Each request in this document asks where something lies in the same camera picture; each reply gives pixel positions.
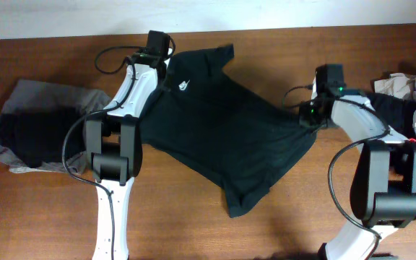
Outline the black Nike t-shirt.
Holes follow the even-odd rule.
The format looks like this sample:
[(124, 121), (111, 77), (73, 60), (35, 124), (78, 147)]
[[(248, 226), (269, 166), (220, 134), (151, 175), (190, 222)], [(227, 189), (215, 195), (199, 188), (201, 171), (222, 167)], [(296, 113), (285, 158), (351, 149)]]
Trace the black Nike t-shirt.
[(250, 212), (313, 146), (316, 130), (227, 76), (234, 47), (174, 55), (139, 124), (141, 140), (218, 185), (230, 217)]

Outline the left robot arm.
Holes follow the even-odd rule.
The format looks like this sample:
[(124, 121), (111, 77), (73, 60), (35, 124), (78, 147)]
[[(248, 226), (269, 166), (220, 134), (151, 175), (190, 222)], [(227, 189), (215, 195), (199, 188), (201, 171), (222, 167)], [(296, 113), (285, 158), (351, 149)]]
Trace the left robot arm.
[(129, 257), (129, 199), (142, 165), (139, 119), (149, 96), (164, 80), (175, 49), (168, 34), (149, 31), (146, 45), (124, 58), (126, 74), (112, 101), (84, 123), (98, 202), (94, 259)]

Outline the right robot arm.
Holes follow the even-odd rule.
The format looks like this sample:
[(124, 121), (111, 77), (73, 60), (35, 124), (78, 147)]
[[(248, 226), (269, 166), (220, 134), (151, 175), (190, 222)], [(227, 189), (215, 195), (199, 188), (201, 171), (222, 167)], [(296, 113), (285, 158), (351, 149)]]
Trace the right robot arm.
[[(327, 181), (331, 198), (346, 219), (323, 243), (326, 260), (374, 259), (383, 239), (416, 221), (416, 142), (395, 131), (365, 94), (347, 88), (340, 64), (316, 68), (311, 99), (299, 104), (300, 124), (340, 128), (351, 142), (331, 159)], [(357, 148), (360, 157), (350, 188), (351, 211), (343, 210), (332, 182), (336, 161)]]

